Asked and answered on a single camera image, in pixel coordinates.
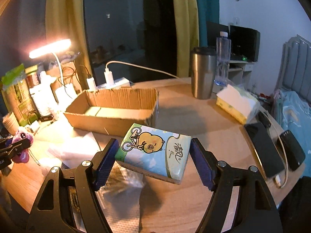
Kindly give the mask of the purple plush toy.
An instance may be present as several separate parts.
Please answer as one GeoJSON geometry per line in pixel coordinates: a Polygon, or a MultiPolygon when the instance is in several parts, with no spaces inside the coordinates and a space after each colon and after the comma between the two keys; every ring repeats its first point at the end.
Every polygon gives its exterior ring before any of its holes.
{"type": "Polygon", "coordinates": [[[30,133],[25,127],[19,126],[12,140],[12,143],[17,145],[14,149],[16,154],[12,158],[12,161],[14,163],[28,163],[30,159],[28,149],[32,146],[33,142],[33,134],[30,133]]]}

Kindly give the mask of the blue cartoon tissue pack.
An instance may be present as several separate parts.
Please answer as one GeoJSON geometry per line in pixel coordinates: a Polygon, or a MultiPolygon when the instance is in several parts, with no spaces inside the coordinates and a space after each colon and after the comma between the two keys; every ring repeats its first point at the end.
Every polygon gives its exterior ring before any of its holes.
{"type": "Polygon", "coordinates": [[[116,152],[124,168],[165,182],[180,184],[191,137],[134,123],[116,152]]]}

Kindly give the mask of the cotton swab bag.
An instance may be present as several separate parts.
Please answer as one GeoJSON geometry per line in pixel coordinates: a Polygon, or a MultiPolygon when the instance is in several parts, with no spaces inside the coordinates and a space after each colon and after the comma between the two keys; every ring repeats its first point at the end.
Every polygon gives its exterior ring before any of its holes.
{"type": "Polygon", "coordinates": [[[106,184],[96,193],[102,196],[104,194],[117,195],[133,188],[142,189],[143,187],[142,174],[124,168],[115,162],[109,173],[106,184]]]}

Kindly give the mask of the paper cup stack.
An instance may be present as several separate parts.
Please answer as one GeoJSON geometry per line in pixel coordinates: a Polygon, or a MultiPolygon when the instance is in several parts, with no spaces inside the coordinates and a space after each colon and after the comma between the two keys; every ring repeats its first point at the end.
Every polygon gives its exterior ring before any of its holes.
{"type": "Polygon", "coordinates": [[[19,123],[12,111],[3,117],[3,125],[12,136],[18,131],[19,123]]]}

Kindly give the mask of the white folded cloth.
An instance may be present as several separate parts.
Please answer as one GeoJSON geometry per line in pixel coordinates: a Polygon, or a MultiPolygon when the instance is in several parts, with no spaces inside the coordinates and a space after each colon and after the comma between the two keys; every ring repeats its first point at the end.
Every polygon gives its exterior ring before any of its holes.
{"type": "Polygon", "coordinates": [[[48,152],[69,168],[75,168],[85,160],[91,160],[101,151],[92,132],[83,137],[70,138],[61,144],[50,144],[48,152]]]}

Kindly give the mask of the green snack bag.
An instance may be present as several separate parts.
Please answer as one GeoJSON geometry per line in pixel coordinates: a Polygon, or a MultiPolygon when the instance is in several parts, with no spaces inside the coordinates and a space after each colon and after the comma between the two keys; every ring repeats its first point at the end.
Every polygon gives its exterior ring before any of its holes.
{"type": "Polygon", "coordinates": [[[26,81],[24,64],[9,70],[1,77],[2,96],[8,111],[12,111],[20,126],[38,120],[38,110],[32,100],[26,81]]]}

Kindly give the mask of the white paper towel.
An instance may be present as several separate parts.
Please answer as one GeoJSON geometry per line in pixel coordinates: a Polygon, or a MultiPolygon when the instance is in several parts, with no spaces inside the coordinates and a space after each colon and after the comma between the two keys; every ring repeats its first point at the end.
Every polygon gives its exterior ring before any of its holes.
{"type": "Polygon", "coordinates": [[[126,188],[121,192],[100,189],[96,197],[113,232],[139,232],[140,194],[142,189],[126,188]]]}

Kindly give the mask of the cardboard box tray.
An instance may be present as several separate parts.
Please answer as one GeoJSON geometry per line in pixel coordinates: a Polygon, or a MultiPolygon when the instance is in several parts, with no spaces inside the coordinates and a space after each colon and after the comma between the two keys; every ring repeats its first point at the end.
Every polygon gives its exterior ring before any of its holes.
{"type": "Polygon", "coordinates": [[[67,107],[64,116],[72,127],[123,137],[132,126],[156,125],[159,92],[155,88],[85,90],[67,107]]]}

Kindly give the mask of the small white charger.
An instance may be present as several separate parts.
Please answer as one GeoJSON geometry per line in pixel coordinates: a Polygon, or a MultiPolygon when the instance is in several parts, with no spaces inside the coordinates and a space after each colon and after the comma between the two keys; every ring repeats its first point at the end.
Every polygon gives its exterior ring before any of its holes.
{"type": "Polygon", "coordinates": [[[89,86],[89,90],[90,90],[90,91],[96,91],[96,90],[98,90],[98,89],[97,89],[97,86],[96,86],[96,83],[95,83],[95,80],[94,80],[93,77],[87,78],[87,79],[86,79],[86,82],[87,82],[87,84],[88,84],[88,86],[89,86]]]}

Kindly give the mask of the blue bed blanket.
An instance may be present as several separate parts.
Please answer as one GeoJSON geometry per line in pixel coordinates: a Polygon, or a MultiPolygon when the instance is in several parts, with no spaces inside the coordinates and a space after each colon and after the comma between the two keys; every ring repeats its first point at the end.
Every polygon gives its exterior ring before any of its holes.
{"type": "Polygon", "coordinates": [[[278,89],[273,95],[273,116],[284,130],[289,129],[306,154],[310,165],[310,105],[295,91],[278,89]]]}

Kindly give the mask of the white power strip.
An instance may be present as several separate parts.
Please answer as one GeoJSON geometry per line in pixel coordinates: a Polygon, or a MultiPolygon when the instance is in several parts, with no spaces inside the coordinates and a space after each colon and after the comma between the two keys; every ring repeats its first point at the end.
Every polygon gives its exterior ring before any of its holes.
{"type": "Polygon", "coordinates": [[[120,87],[131,87],[131,82],[125,77],[116,79],[113,85],[108,85],[107,83],[97,86],[97,89],[112,89],[120,87]]]}

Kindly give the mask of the white tv cabinet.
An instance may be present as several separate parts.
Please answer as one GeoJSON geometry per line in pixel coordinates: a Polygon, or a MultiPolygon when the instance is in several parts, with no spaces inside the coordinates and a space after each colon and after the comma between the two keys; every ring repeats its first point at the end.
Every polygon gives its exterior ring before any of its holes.
{"type": "Polygon", "coordinates": [[[254,63],[246,61],[230,61],[229,80],[235,85],[242,85],[244,89],[248,88],[254,63]]]}

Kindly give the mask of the grey bed headboard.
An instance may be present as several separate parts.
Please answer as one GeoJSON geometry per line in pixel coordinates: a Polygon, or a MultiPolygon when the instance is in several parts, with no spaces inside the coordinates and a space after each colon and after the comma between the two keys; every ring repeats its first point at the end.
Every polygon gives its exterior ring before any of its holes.
{"type": "Polygon", "coordinates": [[[277,89],[296,92],[310,103],[310,41],[300,35],[283,45],[277,89]]]}

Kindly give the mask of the stainless steel tumbler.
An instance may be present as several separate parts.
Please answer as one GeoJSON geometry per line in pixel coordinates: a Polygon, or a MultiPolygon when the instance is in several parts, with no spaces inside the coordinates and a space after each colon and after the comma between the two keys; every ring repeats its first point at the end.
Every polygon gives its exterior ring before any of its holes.
{"type": "Polygon", "coordinates": [[[217,56],[212,47],[195,47],[190,54],[191,90],[197,99],[209,99],[216,74],[217,56]]]}

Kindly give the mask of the clear water bottle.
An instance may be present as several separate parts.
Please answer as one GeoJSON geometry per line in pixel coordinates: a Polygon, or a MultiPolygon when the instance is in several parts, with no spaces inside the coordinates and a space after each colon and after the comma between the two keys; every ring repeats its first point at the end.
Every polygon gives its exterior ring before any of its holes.
{"type": "Polygon", "coordinates": [[[220,36],[217,37],[216,44],[217,67],[215,83],[219,86],[227,86],[231,56],[231,40],[228,38],[228,33],[221,31],[220,36]]]}

